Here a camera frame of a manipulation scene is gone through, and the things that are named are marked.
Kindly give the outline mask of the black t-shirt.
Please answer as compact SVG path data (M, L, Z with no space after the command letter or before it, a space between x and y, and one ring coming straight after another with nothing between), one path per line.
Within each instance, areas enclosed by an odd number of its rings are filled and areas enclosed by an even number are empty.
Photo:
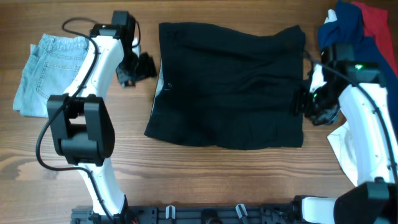
M294 114L303 85L305 34L299 26L256 36L213 24L159 25L162 87L147 137L228 149L301 147Z

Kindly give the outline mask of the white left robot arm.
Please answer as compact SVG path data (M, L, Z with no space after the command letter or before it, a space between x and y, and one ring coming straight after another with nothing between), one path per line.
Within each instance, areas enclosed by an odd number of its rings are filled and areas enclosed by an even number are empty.
M153 60L139 54L137 22L96 24L85 38L89 49L72 83L61 95L47 102L50 129L56 153L83 178L93 206L87 223L134 223L134 215L121 190L111 155L115 132L104 99L114 74L129 77L129 83L154 77Z

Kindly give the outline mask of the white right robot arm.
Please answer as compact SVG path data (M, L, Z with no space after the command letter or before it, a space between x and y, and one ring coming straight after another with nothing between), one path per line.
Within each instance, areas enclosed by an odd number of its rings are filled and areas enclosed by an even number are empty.
M313 125L342 112L346 123L332 145L355 187L338 198L296 196L290 218L304 223L397 223L397 138L387 104L387 86L373 63L316 62L311 87L296 111Z

